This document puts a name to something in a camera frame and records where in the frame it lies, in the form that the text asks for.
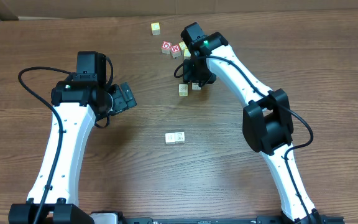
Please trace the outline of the white block row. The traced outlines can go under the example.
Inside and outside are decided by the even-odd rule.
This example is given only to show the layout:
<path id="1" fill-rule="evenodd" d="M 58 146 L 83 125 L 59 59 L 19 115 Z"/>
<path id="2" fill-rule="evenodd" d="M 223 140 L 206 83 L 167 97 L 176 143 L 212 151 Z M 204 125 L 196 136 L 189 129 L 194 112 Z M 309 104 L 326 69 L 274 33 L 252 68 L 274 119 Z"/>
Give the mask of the white block row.
<path id="1" fill-rule="evenodd" d="M 201 90 L 201 87 L 199 86 L 198 83 L 192 83 L 191 88 L 192 90 Z"/>
<path id="2" fill-rule="evenodd" d="M 175 133 L 175 143 L 182 144 L 185 142 L 185 133 L 184 132 L 176 132 Z"/>
<path id="3" fill-rule="evenodd" d="M 187 84 L 179 84 L 178 94 L 180 96 L 188 96 L 188 85 Z"/>

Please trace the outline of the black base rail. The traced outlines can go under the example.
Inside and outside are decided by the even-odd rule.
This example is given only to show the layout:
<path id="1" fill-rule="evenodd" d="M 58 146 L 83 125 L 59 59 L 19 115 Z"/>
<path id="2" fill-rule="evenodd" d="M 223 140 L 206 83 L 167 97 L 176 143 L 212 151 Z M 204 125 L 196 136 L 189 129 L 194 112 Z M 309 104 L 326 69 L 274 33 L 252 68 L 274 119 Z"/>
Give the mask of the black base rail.
<path id="1" fill-rule="evenodd" d="M 90 216 L 91 223 L 94 224 L 281 224 L 281 223 L 344 223 L 343 217 L 327 217 L 320 215 L 318 218 L 310 216 L 310 219 L 305 218 L 295 222 L 286 220 L 281 216 L 258 216 L 256 218 L 246 219 L 153 219 L 149 217 L 125 218 L 118 217 L 114 213 L 94 213 Z"/>

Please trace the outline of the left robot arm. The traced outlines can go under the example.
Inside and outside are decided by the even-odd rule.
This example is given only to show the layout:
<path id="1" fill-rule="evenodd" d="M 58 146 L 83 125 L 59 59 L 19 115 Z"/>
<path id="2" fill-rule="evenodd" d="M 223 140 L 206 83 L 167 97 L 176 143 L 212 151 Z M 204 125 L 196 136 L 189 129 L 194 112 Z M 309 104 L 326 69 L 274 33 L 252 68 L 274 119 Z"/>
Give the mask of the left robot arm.
<path id="1" fill-rule="evenodd" d="M 78 52 L 75 72 L 51 90 L 51 101 L 35 97 L 52 111 L 52 125 L 44 159 L 25 203 L 11 205 L 9 223 L 125 223 L 122 212 L 86 213 L 78 204 L 78 184 L 85 146 L 98 121 L 136 106 L 127 83 L 112 82 L 106 70 L 110 58 L 93 52 Z"/>

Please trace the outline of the red M wooden block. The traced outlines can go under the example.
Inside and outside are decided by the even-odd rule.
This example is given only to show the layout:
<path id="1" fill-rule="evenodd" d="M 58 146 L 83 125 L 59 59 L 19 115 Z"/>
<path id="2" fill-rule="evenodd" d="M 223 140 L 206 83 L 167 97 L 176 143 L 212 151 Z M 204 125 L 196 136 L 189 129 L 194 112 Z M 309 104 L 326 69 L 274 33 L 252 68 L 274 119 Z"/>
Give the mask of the red M wooden block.
<path id="1" fill-rule="evenodd" d="M 173 58 L 177 58 L 181 55 L 181 48 L 178 44 L 170 47 L 170 52 Z"/>

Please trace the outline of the yellow block upper cluster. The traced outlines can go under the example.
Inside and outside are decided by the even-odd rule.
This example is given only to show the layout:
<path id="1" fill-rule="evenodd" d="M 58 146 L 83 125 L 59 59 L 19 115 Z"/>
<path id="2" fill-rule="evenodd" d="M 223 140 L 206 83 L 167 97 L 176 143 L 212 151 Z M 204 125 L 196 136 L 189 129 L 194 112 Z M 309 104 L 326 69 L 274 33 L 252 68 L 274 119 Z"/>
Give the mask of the yellow block upper cluster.
<path id="1" fill-rule="evenodd" d="M 185 44 L 184 42 L 180 42 L 180 43 L 179 43 L 179 46 L 180 46 L 180 48 L 181 48 L 182 51 L 184 51 L 185 49 L 187 49 L 187 46 L 186 46 L 186 44 Z"/>

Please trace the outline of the red O wooden block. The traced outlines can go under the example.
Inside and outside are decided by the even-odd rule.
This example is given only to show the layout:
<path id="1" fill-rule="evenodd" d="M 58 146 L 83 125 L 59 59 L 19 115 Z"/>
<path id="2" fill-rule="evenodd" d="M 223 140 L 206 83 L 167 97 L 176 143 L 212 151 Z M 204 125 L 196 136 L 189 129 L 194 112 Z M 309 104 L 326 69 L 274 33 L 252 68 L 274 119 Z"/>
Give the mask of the red O wooden block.
<path id="1" fill-rule="evenodd" d="M 163 54 L 169 55 L 171 53 L 171 46 L 172 46 L 171 42 L 163 41 L 162 46 L 161 46 L 161 52 Z"/>

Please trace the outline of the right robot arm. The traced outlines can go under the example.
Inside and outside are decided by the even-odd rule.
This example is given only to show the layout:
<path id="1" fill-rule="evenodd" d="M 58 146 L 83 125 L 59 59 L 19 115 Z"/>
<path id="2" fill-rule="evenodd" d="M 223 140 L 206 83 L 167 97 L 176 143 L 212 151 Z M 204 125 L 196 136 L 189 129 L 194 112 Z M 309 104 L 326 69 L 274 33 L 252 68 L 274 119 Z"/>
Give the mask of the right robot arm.
<path id="1" fill-rule="evenodd" d="M 305 127 L 309 125 L 290 109 L 288 95 L 282 89 L 272 90 L 254 77 L 219 32 L 206 35 L 194 22 L 184 28 L 181 38 L 191 54 L 180 65 L 184 81 L 203 86 L 219 78 L 240 101 L 244 139 L 268 165 L 280 196 L 282 221 L 321 223 L 294 156 L 297 147 L 293 145 L 292 119 Z"/>

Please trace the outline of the cardboard box back edge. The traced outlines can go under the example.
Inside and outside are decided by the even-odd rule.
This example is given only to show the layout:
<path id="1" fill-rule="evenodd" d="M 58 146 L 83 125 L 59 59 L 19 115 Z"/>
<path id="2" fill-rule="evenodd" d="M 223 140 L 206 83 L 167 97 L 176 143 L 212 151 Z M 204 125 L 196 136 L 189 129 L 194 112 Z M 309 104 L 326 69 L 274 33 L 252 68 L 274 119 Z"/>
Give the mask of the cardboard box back edge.
<path id="1" fill-rule="evenodd" d="M 0 0 L 0 19 L 358 9 L 358 0 Z"/>

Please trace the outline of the yellow block cluster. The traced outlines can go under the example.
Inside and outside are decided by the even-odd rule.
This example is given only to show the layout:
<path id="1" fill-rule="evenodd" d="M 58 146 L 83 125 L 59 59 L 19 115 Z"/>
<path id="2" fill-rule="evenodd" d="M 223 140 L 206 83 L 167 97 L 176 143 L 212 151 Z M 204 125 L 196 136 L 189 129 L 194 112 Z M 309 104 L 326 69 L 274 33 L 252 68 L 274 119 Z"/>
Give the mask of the yellow block cluster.
<path id="1" fill-rule="evenodd" d="M 180 42 L 180 43 L 179 43 L 179 46 L 180 46 L 180 48 L 181 48 L 182 51 L 184 51 L 185 49 L 187 49 L 187 46 L 186 46 L 186 44 L 185 44 L 184 42 Z"/>
<path id="2" fill-rule="evenodd" d="M 190 60 L 191 59 L 191 53 L 188 49 L 184 49 L 183 50 L 183 58 L 185 60 Z"/>

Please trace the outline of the white block single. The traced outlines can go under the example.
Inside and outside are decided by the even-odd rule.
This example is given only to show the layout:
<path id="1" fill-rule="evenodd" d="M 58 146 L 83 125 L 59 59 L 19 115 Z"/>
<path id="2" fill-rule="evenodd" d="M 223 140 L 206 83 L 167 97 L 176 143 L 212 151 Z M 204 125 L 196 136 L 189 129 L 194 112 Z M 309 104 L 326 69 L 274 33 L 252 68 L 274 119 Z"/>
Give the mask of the white block single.
<path id="1" fill-rule="evenodd" d="M 175 144 L 176 143 L 175 133 L 166 133 L 165 134 L 165 143 L 167 145 Z"/>

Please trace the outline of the yellow block lower cluster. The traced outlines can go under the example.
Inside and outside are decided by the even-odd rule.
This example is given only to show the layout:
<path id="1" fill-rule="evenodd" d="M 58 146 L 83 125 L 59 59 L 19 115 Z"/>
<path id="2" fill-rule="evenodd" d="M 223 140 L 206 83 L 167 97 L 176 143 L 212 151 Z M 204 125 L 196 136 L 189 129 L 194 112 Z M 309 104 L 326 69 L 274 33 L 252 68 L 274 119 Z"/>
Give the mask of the yellow block lower cluster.
<path id="1" fill-rule="evenodd" d="M 184 49 L 183 50 L 183 58 L 185 60 L 190 60 L 191 59 L 191 53 L 188 49 Z"/>

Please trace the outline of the far yellow wooden block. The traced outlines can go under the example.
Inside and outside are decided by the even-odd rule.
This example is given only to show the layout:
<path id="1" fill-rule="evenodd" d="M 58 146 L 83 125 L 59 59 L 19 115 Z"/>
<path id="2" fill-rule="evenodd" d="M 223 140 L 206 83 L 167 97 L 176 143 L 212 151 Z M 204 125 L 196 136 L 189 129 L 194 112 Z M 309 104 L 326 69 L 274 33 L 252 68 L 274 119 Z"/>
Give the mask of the far yellow wooden block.
<path id="1" fill-rule="evenodd" d="M 160 23 L 159 22 L 151 23 L 150 26 L 151 26 L 152 35 L 160 35 L 161 34 L 161 29 L 160 29 Z"/>

